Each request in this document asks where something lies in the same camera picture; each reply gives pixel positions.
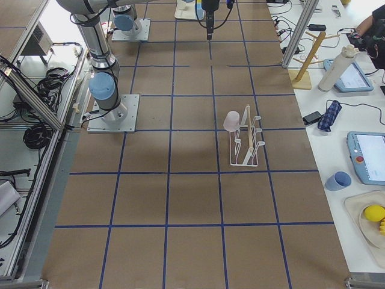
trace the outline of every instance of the dark blue checkered object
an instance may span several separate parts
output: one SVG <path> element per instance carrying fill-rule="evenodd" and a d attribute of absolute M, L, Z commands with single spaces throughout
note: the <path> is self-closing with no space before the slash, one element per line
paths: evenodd
<path fill-rule="evenodd" d="M 325 114 L 321 117 L 318 122 L 318 128 L 321 131 L 330 132 L 330 127 L 334 124 L 334 121 L 337 118 L 342 106 L 338 101 L 333 101 L 329 108 L 326 110 Z"/>

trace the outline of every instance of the blue cup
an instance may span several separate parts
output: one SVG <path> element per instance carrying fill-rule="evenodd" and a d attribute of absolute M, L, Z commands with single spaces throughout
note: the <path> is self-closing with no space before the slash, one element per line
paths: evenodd
<path fill-rule="evenodd" d="M 350 186 L 351 184 L 351 178 L 350 176 L 345 172 L 336 172 L 328 178 L 328 180 L 325 183 L 325 187 L 329 191 L 338 191 L 343 188 L 346 188 Z"/>

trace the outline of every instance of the wooden base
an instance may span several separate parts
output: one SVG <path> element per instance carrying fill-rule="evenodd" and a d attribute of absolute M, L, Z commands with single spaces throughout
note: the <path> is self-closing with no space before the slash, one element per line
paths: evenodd
<path fill-rule="evenodd" d="M 306 89 L 310 90 L 312 89 L 312 82 L 310 80 L 310 75 L 307 71 L 305 71 L 304 75 L 302 76 L 302 79 L 297 81 L 295 78 L 297 77 L 299 70 L 288 70 L 289 76 L 291 80 L 291 85 L 293 86 L 293 89 Z"/>

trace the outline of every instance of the plate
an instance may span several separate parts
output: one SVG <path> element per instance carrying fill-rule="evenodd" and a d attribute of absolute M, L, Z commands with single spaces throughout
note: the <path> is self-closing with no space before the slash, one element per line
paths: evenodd
<path fill-rule="evenodd" d="M 377 248 L 385 249 L 385 236 L 380 234 L 380 222 L 372 222 L 365 217 L 363 212 L 367 207 L 368 206 L 365 206 L 364 209 L 361 210 L 359 216 L 362 234 Z"/>

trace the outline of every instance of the person's arm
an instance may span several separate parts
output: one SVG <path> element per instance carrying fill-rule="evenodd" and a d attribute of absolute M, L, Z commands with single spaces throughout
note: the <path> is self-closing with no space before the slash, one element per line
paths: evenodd
<path fill-rule="evenodd" d="M 370 27 L 373 25 L 373 22 L 374 22 L 373 15 L 370 15 L 363 22 L 361 22 L 359 26 L 357 26 L 356 31 L 360 37 L 364 35 L 364 33 L 367 32 L 367 30 L 370 29 Z"/>

